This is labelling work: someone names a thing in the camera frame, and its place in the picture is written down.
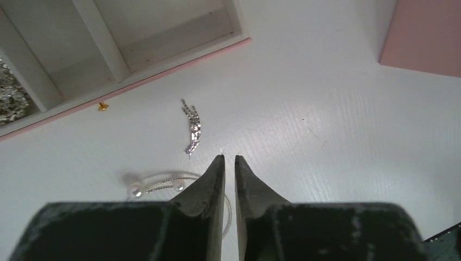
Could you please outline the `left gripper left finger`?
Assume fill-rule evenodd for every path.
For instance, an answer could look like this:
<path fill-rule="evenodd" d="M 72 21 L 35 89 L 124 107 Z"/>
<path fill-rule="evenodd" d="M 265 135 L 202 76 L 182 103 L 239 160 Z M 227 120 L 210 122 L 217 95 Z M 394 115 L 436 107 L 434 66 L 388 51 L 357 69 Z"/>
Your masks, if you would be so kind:
<path fill-rule="evenodd" d="M 30 220 L 10 260 L 220 260 L 225 158 L 167 202 L 56 202 Z"/>

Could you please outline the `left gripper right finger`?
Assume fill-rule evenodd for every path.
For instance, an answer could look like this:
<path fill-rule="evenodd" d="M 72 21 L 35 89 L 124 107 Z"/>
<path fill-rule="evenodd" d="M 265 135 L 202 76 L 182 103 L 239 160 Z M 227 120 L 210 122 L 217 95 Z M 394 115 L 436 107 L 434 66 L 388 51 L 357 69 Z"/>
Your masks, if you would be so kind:
<path fill-rule="evenodd" d="M 384 202 L 291 203 L 235 158 L 241 260 L 427 260 L 407 212 Z"/>

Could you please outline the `small silver earring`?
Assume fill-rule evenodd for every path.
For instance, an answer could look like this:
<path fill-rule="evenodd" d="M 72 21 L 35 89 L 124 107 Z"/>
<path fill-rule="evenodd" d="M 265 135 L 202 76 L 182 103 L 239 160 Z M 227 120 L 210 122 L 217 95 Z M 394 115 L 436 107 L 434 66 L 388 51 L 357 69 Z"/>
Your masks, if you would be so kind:
<path fill-rule="evenodd" d="M 190 158 L 201 139 L 201 120 L 194 105 L 189 107 L 184 99 L 181 99 L 181 102 L 183 104 L 182 111 L 189 120 L 190 144 L 186 148 L 185 153 Z"/>

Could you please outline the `pink compartment tray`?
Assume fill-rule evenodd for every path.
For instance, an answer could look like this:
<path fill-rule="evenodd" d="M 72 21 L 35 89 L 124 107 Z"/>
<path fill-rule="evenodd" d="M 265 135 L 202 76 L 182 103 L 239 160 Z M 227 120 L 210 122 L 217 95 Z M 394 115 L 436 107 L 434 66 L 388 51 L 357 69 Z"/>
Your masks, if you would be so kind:
<path fill-rule="evenodd" d="M 30 97 L 1 139 L 249 40 L 239 1 L 1 1 L 1 63 Z"/>

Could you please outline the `pink jewelry box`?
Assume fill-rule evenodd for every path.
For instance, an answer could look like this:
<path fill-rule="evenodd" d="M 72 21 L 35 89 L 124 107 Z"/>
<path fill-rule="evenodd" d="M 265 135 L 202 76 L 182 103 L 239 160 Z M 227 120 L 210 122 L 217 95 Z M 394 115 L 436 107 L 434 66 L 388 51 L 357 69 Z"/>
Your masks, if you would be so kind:
<path fill-rule="evenodd" d="M 460 1 L 397 1 L 381 65 L 460 77 Z"/>

